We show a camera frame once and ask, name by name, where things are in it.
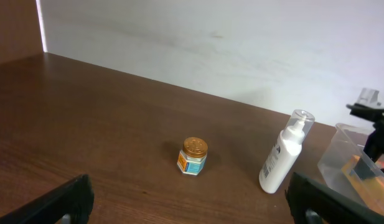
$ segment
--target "wooden table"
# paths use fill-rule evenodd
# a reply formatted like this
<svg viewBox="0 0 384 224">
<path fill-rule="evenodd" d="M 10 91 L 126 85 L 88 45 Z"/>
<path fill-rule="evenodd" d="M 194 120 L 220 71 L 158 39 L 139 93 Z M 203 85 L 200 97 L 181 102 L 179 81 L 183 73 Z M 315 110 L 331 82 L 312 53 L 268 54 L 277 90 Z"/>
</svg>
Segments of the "wooden table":
<svg viewBox="0 0 384 224">
<path fill-rule="evenodd" d="M 258 183 L 288 118 L 53 54 L 2 64 L 0 216 L 87 173 L 90 223 L 292 223 L 290 174 L 275 194 Z M 316 123 L 292 171 L 321 180 L 334 133 Z M 197 177 L 176 166 L 192 136 L 208 144 Z"/>
</svg>

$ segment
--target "orange label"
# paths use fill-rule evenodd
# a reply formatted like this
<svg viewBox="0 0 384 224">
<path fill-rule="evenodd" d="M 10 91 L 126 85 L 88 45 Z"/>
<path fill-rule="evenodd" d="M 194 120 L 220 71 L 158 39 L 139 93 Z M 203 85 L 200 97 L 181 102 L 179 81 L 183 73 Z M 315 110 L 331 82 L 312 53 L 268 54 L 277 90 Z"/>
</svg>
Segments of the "orange label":
<svg viewBox="0 0 384 224">
<path fill-rule="evenodd" d="M 183 157 L 182 153 L 179 153 L 178 162 L 179 165 L 182 166 L 182 170 L 185 171 L 187 162 L 186 159 Z"/>
</svg>

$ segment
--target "small glass jar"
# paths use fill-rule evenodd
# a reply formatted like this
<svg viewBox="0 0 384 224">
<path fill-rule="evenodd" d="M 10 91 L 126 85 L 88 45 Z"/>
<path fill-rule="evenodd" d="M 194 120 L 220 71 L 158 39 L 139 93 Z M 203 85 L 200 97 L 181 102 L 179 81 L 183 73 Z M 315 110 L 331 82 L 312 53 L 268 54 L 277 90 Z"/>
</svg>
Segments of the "small glass jar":
<svg viewBox="0 0 384 224">
<path fill-rule="evenodd" d="M 178 167 L 184 174 L 197 175 L 203 169 L 208 146 L 199 138 L 187 138 L 179 152 Z"/>
</svg>

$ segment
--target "white vertical strip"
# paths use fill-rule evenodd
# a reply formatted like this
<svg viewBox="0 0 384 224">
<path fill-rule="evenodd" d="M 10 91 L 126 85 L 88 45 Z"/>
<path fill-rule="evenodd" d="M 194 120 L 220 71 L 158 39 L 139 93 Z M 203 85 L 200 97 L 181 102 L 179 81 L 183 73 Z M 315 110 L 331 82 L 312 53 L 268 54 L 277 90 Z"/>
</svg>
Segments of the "white vertical strip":
<svg viewBox="0 0 384 224">
<path fill-rule="evenodd" d="M 42 49 L 44 50 L 44 52 L 48 52 L 47 43 L 45 41 L 44 19 L 42 17 L 41 2 L 40 0 L 36 0 L 36 2 L 37 2 L 38 20 L 40 22 Z"/>
</svg>

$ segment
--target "lotion bottle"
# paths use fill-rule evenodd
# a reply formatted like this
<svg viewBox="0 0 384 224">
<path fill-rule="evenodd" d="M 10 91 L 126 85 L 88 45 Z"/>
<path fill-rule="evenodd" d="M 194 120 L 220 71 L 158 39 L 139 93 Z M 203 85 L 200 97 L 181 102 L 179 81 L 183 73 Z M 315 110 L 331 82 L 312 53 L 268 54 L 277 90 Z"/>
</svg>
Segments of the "lotion bottle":
<svg viewBox="0 0 384 224">
<path fill-rule="evenodd" d="M 260 185 L 266 193 L 277 191 L 301 152 L 302 142 L 314 121 L 315 117 L 307 111 L 294 110 L 260 171 Z"/>
</svg>

